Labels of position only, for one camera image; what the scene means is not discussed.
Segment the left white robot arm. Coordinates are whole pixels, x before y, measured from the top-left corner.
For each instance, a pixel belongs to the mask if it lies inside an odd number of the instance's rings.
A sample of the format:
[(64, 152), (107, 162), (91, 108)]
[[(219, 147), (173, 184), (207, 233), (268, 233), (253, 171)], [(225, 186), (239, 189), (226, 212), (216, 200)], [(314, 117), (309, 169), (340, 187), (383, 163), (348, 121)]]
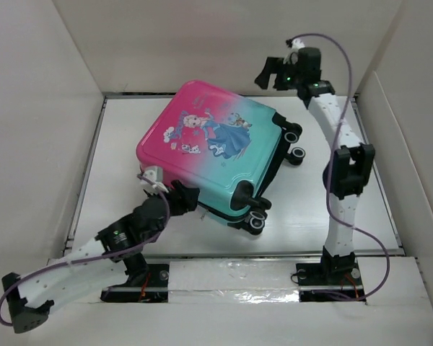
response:
[(143, 248), (158, 240), (168, 221), (194, 211), (200, 190), (172, 181), (133, 211), (99, 231), (94, 238), (54, 263), (27, 275), (1, 279), (0, 324), (16, 334), (41, 326), (62, 306), (113, 285), (140, 285), (147, 277)]

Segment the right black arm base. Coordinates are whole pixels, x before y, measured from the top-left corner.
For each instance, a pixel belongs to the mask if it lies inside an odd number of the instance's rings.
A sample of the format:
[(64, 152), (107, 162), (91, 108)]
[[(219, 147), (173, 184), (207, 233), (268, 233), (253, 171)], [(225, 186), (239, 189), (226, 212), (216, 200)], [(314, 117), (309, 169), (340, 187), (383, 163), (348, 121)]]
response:
[(365, 301), (356, 256), (332, 256), (323, 247), (319, 262), (297, 263), (290, 275), (301, 302)]

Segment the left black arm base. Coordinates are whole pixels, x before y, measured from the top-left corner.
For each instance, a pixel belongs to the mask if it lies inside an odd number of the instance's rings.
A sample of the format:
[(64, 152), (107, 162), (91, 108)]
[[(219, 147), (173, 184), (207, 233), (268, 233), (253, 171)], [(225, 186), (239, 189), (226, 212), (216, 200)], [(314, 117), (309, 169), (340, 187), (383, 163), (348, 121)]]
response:
[(147, 263), (140, 254), (127, 260), (126, 282), (101, 291), (104, 303), (167, 303), (170, 264)]

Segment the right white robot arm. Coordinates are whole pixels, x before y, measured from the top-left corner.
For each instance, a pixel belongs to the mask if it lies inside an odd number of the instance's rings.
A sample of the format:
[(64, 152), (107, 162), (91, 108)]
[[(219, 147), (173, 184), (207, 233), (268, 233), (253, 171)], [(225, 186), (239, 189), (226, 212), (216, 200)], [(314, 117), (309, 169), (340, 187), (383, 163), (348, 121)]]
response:
[(330, 146), (330, 158), (323, 173), (329, 226), (319, 275), (327, 283), (336, 283), (354, 267), (356, 208), (369, 182), (375, 149), (353, 132), (334, 88), (321, 78), (320, 50), (307, 47), (300, 40), (293, 40), (289, 49), (284, 58), (267, 58), (255, 83), (261, 89), (267, 89), (269, 79), (274, 75), (275, 90), (295, 90)]

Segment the pink and teal kids suitcase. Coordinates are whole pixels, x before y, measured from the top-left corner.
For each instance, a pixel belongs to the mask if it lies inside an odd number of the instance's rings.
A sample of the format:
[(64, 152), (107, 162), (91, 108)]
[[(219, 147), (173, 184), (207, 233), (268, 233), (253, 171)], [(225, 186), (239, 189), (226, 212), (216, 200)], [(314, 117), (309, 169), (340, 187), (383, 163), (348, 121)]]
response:
[(141, 171), (199, 190), (197, 203), (229, 227), (259, 235), (271, 202), (263, 194), (283, 161), (297, 166), (302, 126), (276, 109), (205, 81), (184, 83), (136, 147)]

